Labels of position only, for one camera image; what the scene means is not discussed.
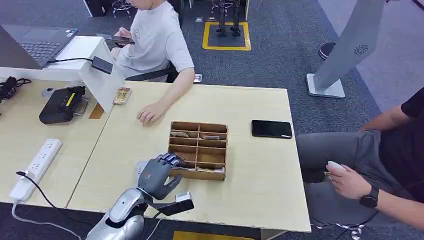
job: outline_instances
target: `wooden divider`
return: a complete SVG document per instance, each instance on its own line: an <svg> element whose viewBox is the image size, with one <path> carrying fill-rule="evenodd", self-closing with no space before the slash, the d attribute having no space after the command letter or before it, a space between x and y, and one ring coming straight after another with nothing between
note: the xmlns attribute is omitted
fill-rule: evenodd
<svg viewBox="0 0 424 240"><path fill-rule="evenodd" d="M225 179L228 127L222 124L171 123L168 152L185 162L172 169L170 175L200 180Z"/></svg>

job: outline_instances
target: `person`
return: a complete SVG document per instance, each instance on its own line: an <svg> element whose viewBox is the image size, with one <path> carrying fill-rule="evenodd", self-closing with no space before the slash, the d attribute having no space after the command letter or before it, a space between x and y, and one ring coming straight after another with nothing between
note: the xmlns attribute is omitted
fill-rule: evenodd
<svg viewBox="0 0 424 240"><path fill-rule="evenodd" d="M304 184L313 225L400 221L424 229L424 87L358 132L305 134L296 142L304 182L325 168L329 174Z"/></svg>
<svg viewBox="0 0 424 240"><path fill-rule="evenodd" d="M195 80L193 60L180 28L178 13L166 0L129 0L138 9L131 29L121 27L115 34L131 38L135 44L113 48L118 71L125 78L166 69L169 61L178 77L155 103L141 108L137 119L143 124L158 120L192 86Z"/></svg>

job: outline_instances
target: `black watch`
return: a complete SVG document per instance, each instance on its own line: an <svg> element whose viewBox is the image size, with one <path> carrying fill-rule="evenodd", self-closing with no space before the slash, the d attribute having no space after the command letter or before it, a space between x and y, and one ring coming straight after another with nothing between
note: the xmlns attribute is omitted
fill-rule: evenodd
<svg viewBox="0 0 424 240"><path fill-rule="evenodd" d="M379 188L371 185L371 192L360 198L359 203L367 208L373 209L377 207L379 201Z"/></svg>

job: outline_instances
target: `phone in hand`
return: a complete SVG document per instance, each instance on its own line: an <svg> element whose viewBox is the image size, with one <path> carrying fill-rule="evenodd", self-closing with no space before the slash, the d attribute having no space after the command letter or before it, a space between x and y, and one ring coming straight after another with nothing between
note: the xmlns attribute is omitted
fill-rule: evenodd
<svg viewBox="0 0 424 240"><path fill-rule="evenodd" d="M285 121L252 120L251 134L254 137L291 139L292 125Z"/></svg>
<svg viewBox="0 0 424 240"><path fill-rule="evenodd" d="M107 34L96 34L98 37L103 37L107 41L111 41L117 44L136 44L131 38L123 36L112 36Z"/></svg>

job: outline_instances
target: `hand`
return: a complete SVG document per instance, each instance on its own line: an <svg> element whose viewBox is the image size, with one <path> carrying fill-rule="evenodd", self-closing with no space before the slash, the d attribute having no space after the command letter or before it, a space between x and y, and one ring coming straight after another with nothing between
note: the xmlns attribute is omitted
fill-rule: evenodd
<svg viewBox="0 0 424 240"><path fill-rule="evenodd" d="M131 32L125 29L125 27L120 27L119 31L115 33L115 36L118 37L124 37L124 38L131 38Z"/></svg>
<svg viewBox="0 0 424 240"><path fill-rule="evenodd" d="M143 107L137 113L137 119L143 124L151 124L158 120L167 109L162 103L156 102Z"/></svg>
<svg viewBox="0 0 424 240"><path fill-rule="evenodd" d="M346 165L341 165L343 169L337 169L327 165L332 184L335 190L345 198L360 199L371 192L369 184L359 173Z"/></svg>

